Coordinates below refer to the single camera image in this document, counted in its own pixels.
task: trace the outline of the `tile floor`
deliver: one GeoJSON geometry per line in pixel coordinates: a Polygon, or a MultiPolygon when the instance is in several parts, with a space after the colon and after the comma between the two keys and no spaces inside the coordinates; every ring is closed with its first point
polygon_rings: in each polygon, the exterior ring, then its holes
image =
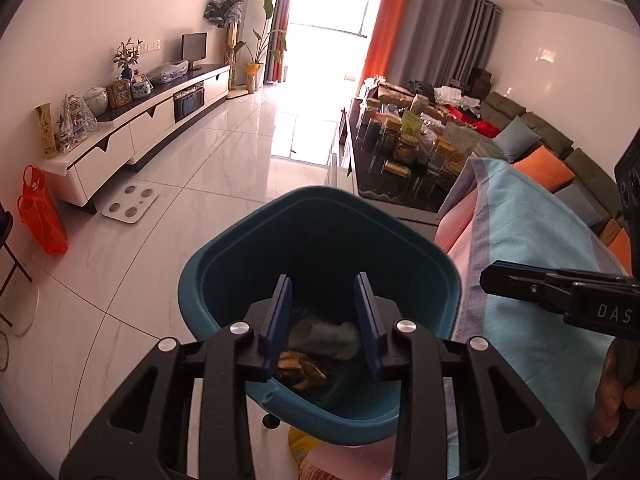
{"type": "MultiPolygon", "coordinates": [[[[160,185],[158,199],[137,224],[62,206],[69,250],[60,257],[37,250],[28,263],[40,285],[38,313],[22,337],[2,327],[10,361],[0,374],[2,405],[53,476],[159,338],[194,340],[177,304],[188,258],[263,203],[324,184],[334,120],[344,103],[318,107],[318,101],[286,84],[266,87],[206,115],[139,173],[117,173],[98,192],[98,211],[127,182],[160,185]]],[[[0,309],[10,315],[8,303],[0,309]]],[[[258,480],[296,478],[286,425],[264,430],[264,412],[252,401],[249,412],[258,480]]],[[[193,453],[188,472],[197,475],[193,453]]]]}

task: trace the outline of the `computer monitor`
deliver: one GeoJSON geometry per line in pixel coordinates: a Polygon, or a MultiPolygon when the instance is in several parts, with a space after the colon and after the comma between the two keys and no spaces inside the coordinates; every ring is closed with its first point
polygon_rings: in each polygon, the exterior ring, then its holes
{"type": "Polygon", "coordinates": [[[189,72],[198,68],[193,66],[194,61],[199,61],[207,57],[207,33],[182,35],[182,59],[189,62],[189,72]]]}

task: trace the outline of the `plant pot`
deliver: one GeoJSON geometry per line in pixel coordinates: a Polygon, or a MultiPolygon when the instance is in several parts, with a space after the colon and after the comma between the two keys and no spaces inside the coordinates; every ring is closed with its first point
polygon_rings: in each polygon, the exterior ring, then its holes
{"type": "Polygon", "coordinates": [[[128,79],[129,81],[131,81],[131,79],[133,78],[133,70],[131,69],[131,67],[127,66],[120,74],[122,76],[123,79],[128,79]]]}
{"type": "Polygon", "coordinates": [[[244,66],[246,70],[246,90],[249,94],[255,92],[255,77],[260,72],[262,68],[262,63],[247,63],[244,66]]]}

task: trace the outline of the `trash can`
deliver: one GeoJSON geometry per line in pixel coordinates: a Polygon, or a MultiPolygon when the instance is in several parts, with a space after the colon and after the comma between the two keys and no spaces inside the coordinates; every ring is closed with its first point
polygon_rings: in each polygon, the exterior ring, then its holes
{"type": "MultiPolygon", "coordinates": [[[[453,263],[432,242],[375,206],[330,187],[305,187],[251,213],[188,261],[178,284],[185,323],[198,340],[242,319],[270,298],[281,274],[293,305],[336,324],[358,323],[353,283],[359,272],[373,293],[403,316],[449,338],[460,300],[453,263]]],[[[398,423],[399,383],[362,376],[321,408],[275,379],[247,383],[267,412],[325,442],[359,446],[387,438],[398,423]]]]}

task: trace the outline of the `silver screw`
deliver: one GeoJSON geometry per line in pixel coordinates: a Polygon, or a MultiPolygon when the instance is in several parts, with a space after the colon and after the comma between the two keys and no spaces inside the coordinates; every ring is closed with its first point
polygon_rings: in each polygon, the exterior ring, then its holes
{"type": "Polygon", "coordinates": [[[178,346],[178,343],[175,342],[175,339],[172,339],[170,337],[166,337],[166,338],[162,339],[161,342],[158,343],[158,349],[161,352],[170,352],[176,346],[178,346]]]}
{"type": "Polygon", "coordinates": [[[250,328],[251,327],[249,326],[249,324],[246,321],[236,321],[235,323],[233,323],[229,327],[229,330],[231,330],[232,334],[242,335],[242,334],[246,334],[247,332],[249,332],[250,328]]]}
{"type": "Polygon", "coordinates": [[[396,328],[400,332],[404,332],[405,334],[409,334],[415,331],[415,323],[410,319],[401,319],[396,323],[396,328]]]}
{"type": "Polygon", "coordinates": [[[487,348],[489,348],[489,342],[484,337],[475,337],[471,341],[469,341],[469,346],[471,346],[471,348],[473,348],[474,350],[484,352],[487,348]]]}

